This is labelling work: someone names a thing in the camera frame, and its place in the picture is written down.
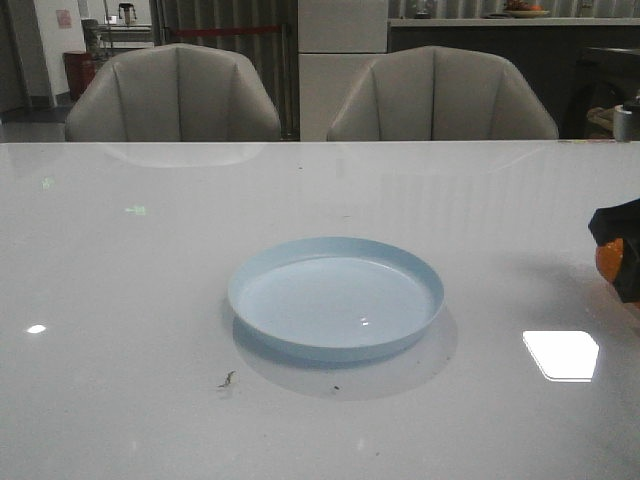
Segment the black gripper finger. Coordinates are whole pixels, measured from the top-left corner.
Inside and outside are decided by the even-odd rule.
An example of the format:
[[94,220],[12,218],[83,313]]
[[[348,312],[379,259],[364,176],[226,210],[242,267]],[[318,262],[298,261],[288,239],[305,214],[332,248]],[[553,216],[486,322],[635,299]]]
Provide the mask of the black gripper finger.
[[635,199],[613,207],[599,208],[594,212],[588,229],[598,246],[616,239],[639,239],[639,204]]
[[622,238],[622,259],[613,286],[622,302],[639,302],[638,239]]

